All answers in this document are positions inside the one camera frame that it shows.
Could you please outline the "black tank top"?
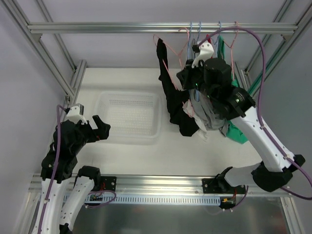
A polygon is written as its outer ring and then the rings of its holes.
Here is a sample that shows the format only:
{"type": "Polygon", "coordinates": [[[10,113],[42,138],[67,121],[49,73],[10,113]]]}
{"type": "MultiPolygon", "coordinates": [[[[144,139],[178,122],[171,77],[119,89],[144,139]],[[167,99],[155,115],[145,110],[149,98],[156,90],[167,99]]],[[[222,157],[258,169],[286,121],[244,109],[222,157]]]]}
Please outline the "black tank top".
{"type": "Polygon", "coordinates": [[[199,130],[194,118],[189,117],[183,110],[183,104],[189,99],[188,91],[177,90],[172,83],[169,72],[167,71],[167,47],[162,39],[158,39],[156,44],[156,55],[159,62],[162,88],[166,97],[167,111],[170,116],[170,123],[179,127],[179,132],[184,137],[191,137],[199,130]]]}

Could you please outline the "white tank top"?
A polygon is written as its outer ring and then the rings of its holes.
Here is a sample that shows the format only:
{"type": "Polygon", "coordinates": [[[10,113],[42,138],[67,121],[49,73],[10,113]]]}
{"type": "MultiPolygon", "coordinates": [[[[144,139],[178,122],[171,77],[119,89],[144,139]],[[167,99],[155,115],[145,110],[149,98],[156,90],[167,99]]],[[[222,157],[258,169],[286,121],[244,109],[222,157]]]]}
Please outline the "white tank top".
{"type": "Polygon", "coordinates": [[[191,101],[187,100],[186,102],[183,102],[182,109],[188,115],[188,117],[192,118],[195,121],[195,123],[199,127],[199,129],[197,130],[197,135],[203,141],[208,142],[208,130],[204,124],[204,121],[194,111],[191,101]]]}

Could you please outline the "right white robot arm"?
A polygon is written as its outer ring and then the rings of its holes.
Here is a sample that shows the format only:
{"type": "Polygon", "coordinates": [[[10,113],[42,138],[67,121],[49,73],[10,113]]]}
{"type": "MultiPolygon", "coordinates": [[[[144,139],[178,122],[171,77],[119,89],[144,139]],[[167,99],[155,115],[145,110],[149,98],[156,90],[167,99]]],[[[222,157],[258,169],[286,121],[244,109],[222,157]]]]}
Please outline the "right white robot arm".
{"type": "Polygon", "coordinates": [[[216,176],[218,189],[227,194],[239,185],[257,185],[266,192],[283,188],[304,163],[302,155],[289,151],[266,125],[256,103],[243,88],[232,84],[231,67],[220,58],[186,61],[177,73],[182,88],[195,90],[218,114],[233,123],[255,148],[261,162],[228,167],[216,176]]]}

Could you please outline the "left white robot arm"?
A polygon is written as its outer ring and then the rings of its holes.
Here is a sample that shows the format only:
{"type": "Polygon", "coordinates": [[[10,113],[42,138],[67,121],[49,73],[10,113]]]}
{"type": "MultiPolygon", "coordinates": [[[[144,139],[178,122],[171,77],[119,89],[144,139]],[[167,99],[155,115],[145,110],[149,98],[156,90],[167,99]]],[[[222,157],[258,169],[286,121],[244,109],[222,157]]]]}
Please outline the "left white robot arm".
{"type": "Polygon", "coordinates": [[[87,143],[106,140],[109,136],[111,126],[98,115],[92,118],[97,126],[95,129],[82,120],[57,123],[50,149],[41,163],[41,200],[33,233],[72,233],[85,198],[91,191],[97,192],[102,188],[100,169],[83,166],[78,171],[69,198],[63,200],[78,162],[78,153],[87,143]]]}

